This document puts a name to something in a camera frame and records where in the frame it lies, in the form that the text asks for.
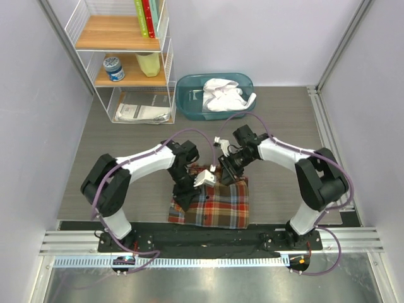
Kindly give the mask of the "plaid flannel long sleeve shirt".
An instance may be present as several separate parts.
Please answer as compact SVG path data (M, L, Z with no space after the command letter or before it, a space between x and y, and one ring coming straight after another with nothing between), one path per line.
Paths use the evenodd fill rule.
M168 222L220 229L246 229L249 225L249 179L244 176L231 185L222 184L222 168L215 171L213 187L203 186L184 211L174 200Z

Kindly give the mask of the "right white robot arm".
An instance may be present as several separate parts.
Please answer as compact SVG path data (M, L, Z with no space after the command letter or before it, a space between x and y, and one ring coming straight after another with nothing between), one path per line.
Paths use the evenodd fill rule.
M278 164L296 174L302 203L297 213L285 224L285 242L300 249L313 234L328 206L349 190L349 183L334 155L327 148L306 150L282 142L272 135L257 135L246 124L233 132L238 143L230 150L228 140L215 137L223 155L218 158L222 168L221 182L226 186L244 175L244 168L255 160Z

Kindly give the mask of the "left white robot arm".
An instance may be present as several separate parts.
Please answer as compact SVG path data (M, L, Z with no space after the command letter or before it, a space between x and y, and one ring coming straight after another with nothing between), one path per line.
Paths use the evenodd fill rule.
M97 199L95 212L112 232L113 245L126 252L134 248L136 239L122 209L129 185L146 175L166 170L174 181L174 201L187 211L193 198L201 192L194 185L196 176L189 172L189 165L198 159L199 151L191 141L180 145L170 140L166 145L159 144L128 157L114 158L107 153L98 158L80 191L89 203Z

